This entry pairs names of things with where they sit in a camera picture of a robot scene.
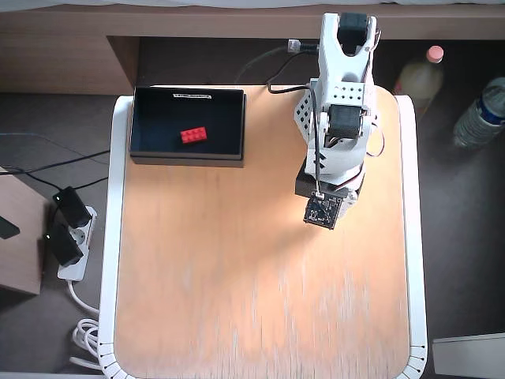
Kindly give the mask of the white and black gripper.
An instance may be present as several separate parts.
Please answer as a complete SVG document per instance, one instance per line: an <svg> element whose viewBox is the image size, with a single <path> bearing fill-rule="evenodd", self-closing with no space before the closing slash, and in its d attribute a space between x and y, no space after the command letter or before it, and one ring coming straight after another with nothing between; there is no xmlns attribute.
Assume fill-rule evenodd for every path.
<svg viewBox="0 0 505 379"><path fill-rule="evenodd" d="M355 178L346 186L320 182L320 196L316 195L316 180L305 173L305 166L299 170L295 181L295 194L307 197L304 221L336 221L352 207L361 192L361 181Z"/></svg>

